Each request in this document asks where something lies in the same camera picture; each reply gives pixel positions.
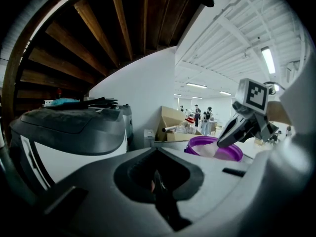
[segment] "white panel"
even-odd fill
[[[179,98],[179,107],[182,105],[184,110],[191,109],[191,102],[191,99]]]
[[[185,82],[188,78],[191,78],[197,74],[196,71],[183,67],[176,67],[176,81]]]
[[[222,11],[225,6],[231,0],[214,0],[215,6],[213,8],[205,7],[200,13],[192,27],[189,29],[188,33],[182,40],[180,46],[177,48],[176,52],[176,64],[184,58],[185,53],[188,49],[195,45],[195,41],[203,35],[204,31],[207,31],[209,26],[212,24],[213,19]]]
[[[201,17],[205,17],[203,12],[177,50],[177,62],[187,61],[185,64],[195,71],[182,69],[176,72],[176,92],[182,97],[203,97],[203,100],[193,101],[200,102],[205,108],[208,105],[204,100],[222,96],[220,90],[234,95],[240,79],[282,82],[286,65],[303,57],[299,19],[284,0],[236,1],[230,2],[234,6],[228,2],[227,7],[222,4],[224,13],[218,12],[218,17],[205,30],[200,22]],[[275,60],[277,72],[273,75],[268,73],[261,53],[266,46],[271,48]],[[187,87],[185,82],[188,80],[206,85],[208,89]]]
[[[179,102],[179,98],[175,97],[173,99],[173,108],[176,110],[178,109],[178,102]]]
[[[26,158],[27,158],[27,160],[29,162],[29,165],[30,165],[32,171],[34,172],[34,174],[35,174],[36,178],[38,179],[39,183],[43,186],[43,188],[45,190],[47,190],[50,187],[50,185],[45,180],[44,175],[42,174],[37,162],[35,161],[34,154],[33,154],[33,151],[32,151],[29,139],[27,139],[27,138],[25,138],[24,136],[21,135],[21,141],[22,141],[22,146],[23,146],[24,153],[26,155]]]
[[[81,156],[59,151],[35,142],[39,157],[55,183],[58,183],[79,168],[102,159],[126,153],[126,134],[122,144],[114,152],[102,156]]]
[[[143,147],[144,129],[156,131],[161,106],[173,108],[174,53],[171,47],[134,61],[90,90],[90,97],[114,97],[131,106],[137,149]]]

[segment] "dark gray cover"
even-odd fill
[[[24,113],[11,124],[19,135],[45,146],[77,155],[106,155],[125,137],[122,111],[37,109]]]
[[[54,205],[56,205],[54,201],[64,198],[72,187],[78,187],[84,189],[87,193],[83,199],[80,199],[74,205],[74,209],[72,209],[74,211],[65,219],[67,230],[71,233],[100,237],[149,237],[173,234],[173,229],[158,212],[155,204],[132,200],[133,198],[127,197],[121,192],[115,182],[115,172],[121,164],[150,152],[152,152],[152,149],[137,150],[121,156],[96,161],[80,168],[43,196],[37,204],[38,210],[47,211],[49,208],[49,210],[56,212],[69,211],[65,208],[54,210]],[[201,160],[200,157],[172,149],[162,150],[161,153],[167,156],[172,154],[173,157],[194,164],[196,168],[201,169],[204,173],[204,181],[198,191],[193,196],[187,197],[186,200],[177,202],[181,216],[192,223],[188,228],[193,227],[201,218],[206,217],[210,211],[220,205],[221,201],[242,181],[239,176],[222,172],[224,168],[233,168],[240,171],[247,171],[249,168],[249,165],[245,163],[209,158]],[[195,180],[195,175],[192,173],[190,178]],[[185,188],[187,192],[192,191],[191,187],[187,187],[186,184],[182,188]],[[141,187],[134,189],[135,191],[142,191]]]

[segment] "wooden beam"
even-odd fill
[[[146,52],[146,35],[147,35],[147,12],[148,12],[148,0],[144,0],[140,8],[140,50],[143,54]]]
[[[53,21],[46,29],[46,33],[81,58],[98,72],[107,76],[107,69],[74,37],[67,29]]]
[[[34,89],[19,89],[17,98],[33,98],[33,99],[55,99],[57,93],[51,91],[34,90]]]
[[[170,45],[170,43],[171,43],[171,41],[172,41],[172,39],[173,39],[174,33],[176,32],[176,29],[177,29],[177,27],[178,27],[178,25],[179,25],[179,22],[180,22],[180,20],[181,20],[181,17],[182,17],[182,15],[183,15],[183,13],[184,13],[184,11],[185,11],[185,9],[186,9],[188,3],[189,3],[189,0],[186,0],[185,3],[184,3],[184,5],[183,5],[183,7],[182,7],[182,10],[181,10],[181,12],[180,12],[180,14],[179,14],[179,16],[178,16],[177,21],[175,22],[175,24],[174,24],[174,26],[173,26],[173,29],[172,29],[172,31],[171,31],[170,39],[168,40],[168,43],[166,43],[167,45]]]
[[[47,89],[48,87],[40,86],[37,89],[20,88],[17,93],[17,98],[32,98],[32,99],[56,99],[57,88]],[[74,93],[68,90],[63,90],[62,96],[67,98],[79,99],[82,93]]]
[[[87,0],[80,0],[79,2],[75,3],[75,9],[86,23],[87,27],[90,29],[94,37],[100,43],[102,48],[105,50],[109,58],[112,60],[114,65],[118,68],[119,67],[119,58],[115,54],[113,48],[111,47],[107,37],[105,36],[98,20],[96,19],[89,3]]]
[[[180,18],[188,4],[189,0],[169,0],[166,7],[163,24],[161,25],[159,43],[170,45],[172,36],[175,32]]]
[[[5,70],[5,76],[3,80],[2,91],[2,120],[5,131],[5,138],[9,144],[11,141],[11,133],[9,124],[14,120],[14,97],[15,97],[15,83],[19,81],[21,70],[20,62],[23,57],[25,47],[31,39],[37,28],[40,28],[44,22],[48,19],[48,15],[52,14],[52,11],[65,9],[67,6],[73,6],[72,0],[48,0],[44,1],[44,5],[32,16],[28,21],[23,31],[19,35],[17,41],[14,44],[13,50],[10,54],[10,58]]]
[[[84,80],[88,83],[95,83],[94,77],[89,73],[82,71],[80,68],[76,67],[68,61],[57,58],[47,53],[45,50],[40,49],[39,47],[33,48],[29,56],[29,59],[37,63],[43,64],[47,67],[50,67],[52,69],[68,74],[70,76]]]
[[[43,106],[43,101],[39,100],[37,102],[30,102],[30,103],[16,103],[15,104],[15,111],[31,111],[38,109]]]
[[[148,0],[146,47],[157,49],[169,0]]]
[[[164,25],[164,22],[165,22],[165,19],[166,19],[166,14],[167,14],[167,11],[168,11],[168,8],[169,8],[169,4],[170,4],[170,0],[167,0],[166,4],[164,6],[162,22],[160,24],[160,29],[159,29],[158,39],[157,39],[157,46],[159,45],[159,40],[160,40],[160,36],[161,36],[162,30],[163,30],[163,25]]]
[[[115,10],[117,12],[120,29],[121,29],[122,34],[123,34],[125,47],[126,47],[127,53],[128,53],[128,58],[129,58],[129,60],[132,61],[133,60],[133,50],[132,50],[132,45],[131,45],[130,39],[129,39],[127,24],[126,24],[124,10],[123,10],[123,3],[122,3],[122,0],[113,0],[113,2],[114,2]]]
[[[86,92],[86,88],[77,83],[65,79],[48,76],[33,70],[24,69],[20,81],[30,82],[40,85],[52,86],[55,88],[69,89],[77,92]]]

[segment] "white wall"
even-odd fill
[[[157,129],[161,105],[173,107],[174,68],[172,47],[131,63],[90,91],[91,97],[114,97],[131,106],[137,149],[143,148],[144,129]]]
[[[197,19],[187,31],[184,33],[183,39],[180,40],[176,52],[176,64],[181,61],[188,49],[195,44],[199,36],[213,22],[214,18],[228,5],[231,0],[214,0],[215,6],[212,8],[204,7]]]
[[[173,108],[178,109],[178,98],[173,98]]]
[[[183,105],[183,109],[191,109],[191,99],[179,98],[179,108]]]

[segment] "black slot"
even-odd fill
[[[227,173],[227,174],[231,174],[231,175],[239,176],[239,177],[243,177],[246,173],[246,171],[232,169],[232,168],[224,168],[222,171]]]
[[[131,200],[154,203],[173,230],[178,231],[191,222],[180,215],[177,201],[190,199],[202,185],[204,174],[198,166],[152,148],[121,164],[115,170],[114,181]]]

